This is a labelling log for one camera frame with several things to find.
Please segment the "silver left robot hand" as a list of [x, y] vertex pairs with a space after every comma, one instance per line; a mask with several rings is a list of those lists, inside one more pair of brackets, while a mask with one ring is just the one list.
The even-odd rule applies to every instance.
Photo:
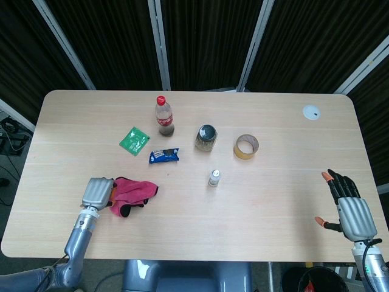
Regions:
[[114, 180], [108, 178], [91, 178], [86, 186], [81, 205], [93, 207], [98, 211], [107, 206], [114, 187]]

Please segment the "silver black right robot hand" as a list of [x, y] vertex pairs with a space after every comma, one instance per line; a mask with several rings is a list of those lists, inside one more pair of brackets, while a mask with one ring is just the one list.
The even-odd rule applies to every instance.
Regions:
[[330, 223], [316, 216], [316, 223], [325, 229], [341, 232], [352, 242], [372, 241], [377, 235], [376, 225], [370, 208], [361, 198], [355, 182], [331, 169], [322, 172], [322, 177], [331, 192], [339, 222]]

